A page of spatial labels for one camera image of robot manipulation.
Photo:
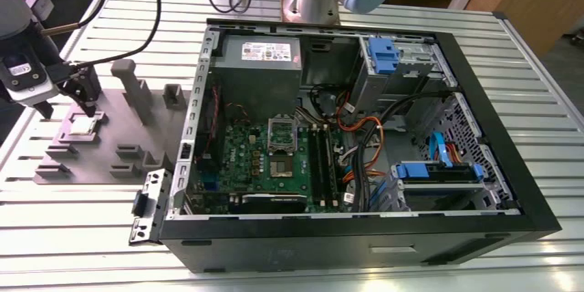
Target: open computer tower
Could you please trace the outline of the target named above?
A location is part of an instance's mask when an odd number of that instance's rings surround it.
[[[187,105],[129,243],[195,272],[456,264],[560,229],[451,34],[211,20]]]

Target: aluminum extrusion table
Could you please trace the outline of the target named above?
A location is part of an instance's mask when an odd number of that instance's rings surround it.
[[[163,22],[133,56],[151,89],[192,86],[209,17],[207,0],[163,0]],[[253,0],[239,19],[279,20],[279,0]],[[155,0],[108,0],[63,57],[89,60],[141,45]],[[192,274],[164,246],[131,248],[136,185],[36,185],[33,171],[71,100],[51,100],[51,120],[27,109],[0,149],[0,287],[63,285],[75,291],[581,291],[584,289],[584,120],[505,20],[491,13],[383,6],[340,10],[343,25],[449,32],[479,76],[563,231],[505,246],[459,266]],[[121,88],[109,64],[104,88]]]

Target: blue drive bracket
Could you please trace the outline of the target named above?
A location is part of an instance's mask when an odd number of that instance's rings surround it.
[[[403,163],[395,169],[399,178],[429,178],[425,163]]]
[[[375,73],[392,74],[400,63],[400,51],[395,48],[393,41],[387,38],[369,38],[368,50],[372,54]]]
[[[447,143],[444,141],[443,134],[439,133],[437,131],[435,131],[432,133],[432,137],[429,138],[429,147],[428,147],[429,159],[435,158],[436,148],[437,148],[437,154],[440,156],[440,160],[444,162],[447,167],[451,168],[452,167],[452,161],[449,160],[449,157],[448,157]]]

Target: gray parts fixture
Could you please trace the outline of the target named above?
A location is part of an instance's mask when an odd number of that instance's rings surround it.
[[[152,118],[151,105],[152,95],[147,82],[136,79],[136,63],[131,59],[119,59],[111,65],[111,74],[121,80],[125,89],[125,101],[135,108],[137,117],[144,125],[148,125]]]
[[[176,99],[184,97],[176,87],[165,90],[175,90]],[[35,182],[141,184],[148,171],[171,170],[187,110],[168,107],[164,94],[163,90],[152,92],[148,125],[127,105],[125,100],[135,98],[125,96],[123,90],[103,91],[93,118],[72,105],[36,170]]]

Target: motherboard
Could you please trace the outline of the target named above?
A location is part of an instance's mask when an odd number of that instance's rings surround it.
[[[193,208],[213,214],[340,212],[333,150],[341,137],[287,118],[228,125],[221,168],[201,172],[204,191],[192,196]]]

